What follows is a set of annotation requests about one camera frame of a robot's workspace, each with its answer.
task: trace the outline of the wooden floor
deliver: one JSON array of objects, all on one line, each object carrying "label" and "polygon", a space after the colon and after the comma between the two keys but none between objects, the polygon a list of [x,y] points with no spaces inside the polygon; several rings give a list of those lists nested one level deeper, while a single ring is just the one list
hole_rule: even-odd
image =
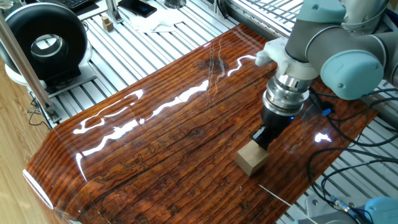
[{"label": "wooden floor", "polygon": [[[47,130],[44,125],[28,124],[30,101],[26,87],[9,79],[0,59],[0,223],[46,223],[22,175]],[[35,114],[32,121],[41,120],[40,115]]]}]

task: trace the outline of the blue object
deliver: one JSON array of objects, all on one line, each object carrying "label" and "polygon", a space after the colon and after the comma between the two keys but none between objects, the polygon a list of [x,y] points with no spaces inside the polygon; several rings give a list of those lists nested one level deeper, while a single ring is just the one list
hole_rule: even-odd
[{"label": "blue object", "polygon": [[365,205],[373,219],[374,224],[398,223],[398,200],[390,197],[378,197],[369,200]]},{"label": "blue object", "polygon": [[341,24],[346,15],[346,8],[339,0],[306,0],[297,19],[309,22]]},{"label": "blue object", "polygon": [[328,116],[331,113],[331,109],[326,109],[322,111],[322,116]]},{"label": "blue object", "polygon": [[335,54],[321,69],[324,84],[344,100],[355,100],[370,93],[381,82],[383,74],[379,60],[364,50]]}]

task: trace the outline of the metal pole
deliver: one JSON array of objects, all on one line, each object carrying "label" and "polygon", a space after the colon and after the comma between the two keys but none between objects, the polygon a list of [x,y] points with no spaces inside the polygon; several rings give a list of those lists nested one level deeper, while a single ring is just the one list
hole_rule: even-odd
[{"label": "metal pole", "polygon": [[118,5],[116,4],[116,0],[105,0],[106,2],[106,7],[108,8],[106,10],[106,13],[112,20],[116,23],[121,23],[123,22],[122,17],[119,14],[118,10]]},{"label": "metal pole", "polygon": [[40,84],[35,71],[27,60],[24,52],[18,44],[17,39],[14,37],[14,34],[10,30],[10,27],[8,26],[2,14],[0,14],[0,42],[18,68],[19,73],[25,78],[37,101],[40,103],[46,113],[50,115],[50,119],[52,121],[59,120],[59,116],[57,115],[55,108],[52,105],[49,96],[47,95],[47,92]]}]

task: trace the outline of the keyboard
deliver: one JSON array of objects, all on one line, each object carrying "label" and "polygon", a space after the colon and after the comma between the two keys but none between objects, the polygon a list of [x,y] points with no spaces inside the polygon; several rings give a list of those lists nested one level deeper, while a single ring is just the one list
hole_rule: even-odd
[{"label": "keyboard", "polygon": [[58,2],[66,5],[70,8],[73,12],[77,12],[83,7],[90,4],[89,0],[57,0]]}]

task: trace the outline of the glossy wooden board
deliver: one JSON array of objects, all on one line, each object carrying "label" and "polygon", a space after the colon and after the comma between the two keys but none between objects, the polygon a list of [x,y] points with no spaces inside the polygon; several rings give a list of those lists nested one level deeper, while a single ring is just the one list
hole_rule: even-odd
[{"label": "glossy wooden board", "polygon": [[[234,163],[261,123],[276,65],[254,64],[266,40],[239,25],[58,125],[26,167],[42,198],[82,223],[273,223],[308,187],[311,153],[342,146],[306,105],[253,178]],[[328,92],[316,80],[314,88]],[[332,101],[343,117],[366,106]],[[375,116],[371,112],[370,120]],[[365,115],[341,125],[354,138]],[[331,141],[315,141],[317,134]],[[314,162],[320,175],[338,153]]]}]

